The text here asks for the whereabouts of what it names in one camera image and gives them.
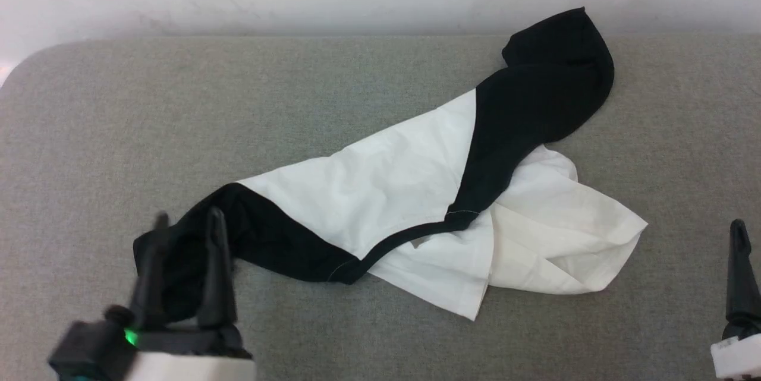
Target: gray cushion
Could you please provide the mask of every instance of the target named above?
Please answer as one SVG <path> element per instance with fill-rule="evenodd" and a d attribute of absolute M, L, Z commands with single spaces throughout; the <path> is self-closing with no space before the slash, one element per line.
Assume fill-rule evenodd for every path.
<path fill-rule="evenodd" d="M 125 303 L 131 243 L 221 184 L 323 156 L 459 96 L 506 37 L 200 37 L 37 53 L 0 89 L 0 373 L 53 379 L 74 319 Z M 490 288 L 477 321 L 372 276 L 238 262 L 261 380 L 711 379 L 729 223 L 761 270 L 761 37 L 609 37 L 606 105 L 553 145 L 650 227 L 606 291 Z"/>

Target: black and white t-shirt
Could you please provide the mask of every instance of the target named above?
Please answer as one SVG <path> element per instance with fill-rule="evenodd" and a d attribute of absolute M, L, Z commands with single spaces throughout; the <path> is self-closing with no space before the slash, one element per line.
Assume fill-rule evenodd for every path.
<path fill-rule="evenodd" d="M 605 287 L 618 269 L 604 272 L 615 264 L 601 257 L 611 250 L 620 269 L 644 222 L 576 183 L 573 164 L 540 145 L 571 134 L 604 103 L 611 54 L 578 9 L 514 34 L 502 56 L 508 67 L 434 111 L 199 202 L 171 227 L 169 316 L 190 317 L 200 301 L 212 206 L 225 213 L 235 257 L 304 281 L 352 284 L 372 270 L 471 319 L 489 282 Z M 542 199 L 553 194 L 558 203 Z M 601 203 L 579 207 L 593 199 Z M 151 238 L 136 239 L 137 262 Z"/>

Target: green led light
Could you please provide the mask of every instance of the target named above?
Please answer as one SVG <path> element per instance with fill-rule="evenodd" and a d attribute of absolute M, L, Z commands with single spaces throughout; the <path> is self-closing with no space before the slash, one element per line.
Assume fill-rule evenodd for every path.
<path fill-rule="evenodd" d="M 132 345 L 137 345 L 138 343 L 138 333 L 134 332 L 133 330 L 124 329 L 124 337 L 127 338 L 127 342 Z"/>

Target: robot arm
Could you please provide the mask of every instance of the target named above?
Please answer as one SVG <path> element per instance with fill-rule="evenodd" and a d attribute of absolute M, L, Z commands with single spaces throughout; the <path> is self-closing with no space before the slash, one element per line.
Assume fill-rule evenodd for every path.
<path fill-rule="evenodd" d="M 761 294 L 750 265 L 745 223 L 730 227 L 727 276 L 727 326 L 723 341 L 711 346 L 716 377 L 761 379 Z"/>
<path fill-rule="evenodd" d="M 235 327 L 237 311 L 225 215 L 207 219 L 209 255 L 197 326 L 166 326 L 161 302 L 169 218 L 156 220 L 130 308 L 111 306 L 103 321 L 74 322 L 49 364 L 59 381 L 253 381 L 256 366 Z"/>

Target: seam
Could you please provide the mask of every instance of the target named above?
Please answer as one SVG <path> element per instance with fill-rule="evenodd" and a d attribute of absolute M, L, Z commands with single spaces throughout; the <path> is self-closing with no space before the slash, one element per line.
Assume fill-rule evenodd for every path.
<path fill-rule="evenodd" d="M 351 262 L 351 259 L 347 259 L 346 262 L 344 262 L 344 263 L 340 264 L 339 266 L 335 267 L 335 270 L 332 271 L 331 275 L 328 276 L 328 279 L 326 281 L 331 281 L 332 275 L 334 275 L 334 273 L 337 272 L 337 270 L 340 267 L 343 267 L 344 265 L 348 264 L 349 262 Z"/>
<path fill-rule="evenodd" d="M 467 212 L 467 213 L 475 213 L 475 214 L 481 214 L 481 213 L 478 213 L 478 212 L 474 212 L 474 211 L 472 211 L 472 210 L 455 210 L 454 212 L 447 212 L 447 214 L 452 214 L 452 213 L 460 213 L 460 212 Z"/>
<path fill-rule="evenodd" d="M 395 223 L 394 226 L 389 226 L 388 228 L 381 229 L 380 232 L 376 232 L 375 234 L 376 237 L 383 237 L 383 238 L 381 238 L 380 240 L 377 240 L 375 244 L 370 246 L 370 248 L 367 249 L 366 251 L 365 251 L 365 248 L 367 246 L 363 246 L 362 248 L 352 248 L 351 250 L 345 248 L 344 250 L 347 252 L 350 252 L 351 254 L 353 254 L 354 257 L 362 261 L 364 260 L 365 257 L 367 257 L 367 254 L 369 254 L 376 246 L 380 245 L 380 243 L 383 243 L 383 241 L 385 241 L 386 238 L 391 237 L 397 232 L 402 232 L 405 229 L 410 229 L 414 226 L 422 225 L 424 223 L 443 222 L 445 216 L 446 216 L 446 213 L 444 213 L 443 216 L 437 214 L 433 216 L 424 216 L 423 218 L 415 218 L 413 221 L 407 220 L 405 222 Z M 359 258 L 359 256 L 357 256 L 358 253 L 364 254 L 364 257 Z"/>

